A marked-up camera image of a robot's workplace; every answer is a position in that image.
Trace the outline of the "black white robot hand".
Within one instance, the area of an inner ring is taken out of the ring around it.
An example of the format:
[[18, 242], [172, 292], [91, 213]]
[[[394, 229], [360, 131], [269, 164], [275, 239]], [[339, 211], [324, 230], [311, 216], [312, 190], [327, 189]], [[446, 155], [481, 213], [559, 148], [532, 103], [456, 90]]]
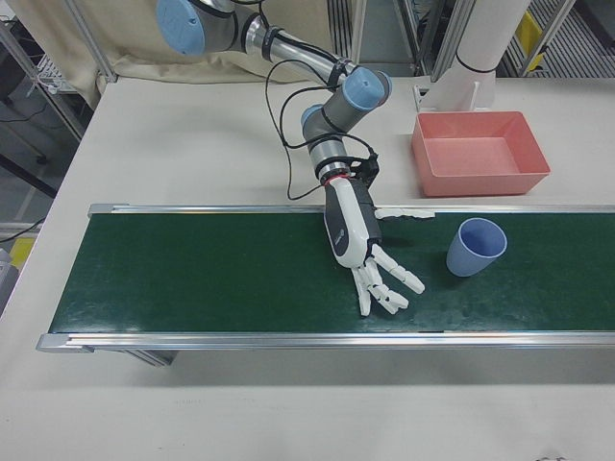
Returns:
[[391, 314], [408, 308], [407, 298], [385, 285], [380, 270], [416, 294], [422, 294], [425, 285], [381, 247], [379, 220], [402, 216], [431, 218], [434, 214], [414, 213], [408, 208], [376, 208], [367, 186], [346, 175], [329, 179], [324, 188], [324, 222], [332, 252], [337, 263], [352, 272], [360, 314], [370, 314], [371, 302], [377, 302]]

